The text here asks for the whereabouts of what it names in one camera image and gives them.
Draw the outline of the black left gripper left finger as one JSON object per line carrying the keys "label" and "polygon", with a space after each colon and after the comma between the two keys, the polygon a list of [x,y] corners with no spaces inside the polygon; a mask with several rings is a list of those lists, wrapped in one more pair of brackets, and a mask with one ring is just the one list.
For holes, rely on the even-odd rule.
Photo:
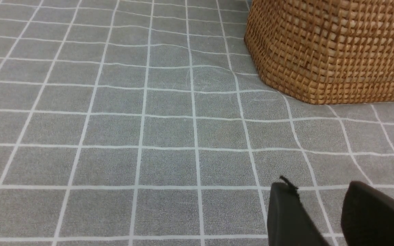
{"label": "black left gripper left finger", "polygon": [[267,215],[269,246],[328,246],[308,215],[298,187],[286,177],[271,185]]}

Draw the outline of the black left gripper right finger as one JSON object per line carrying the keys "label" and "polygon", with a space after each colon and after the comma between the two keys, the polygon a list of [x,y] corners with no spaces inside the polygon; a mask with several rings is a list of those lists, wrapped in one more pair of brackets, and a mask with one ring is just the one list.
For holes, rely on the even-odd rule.
{"label": "black left gripper right finger", "polygon": [[394,199],[363,182],[350,182],[341,230],[349,246],[394,246]]}

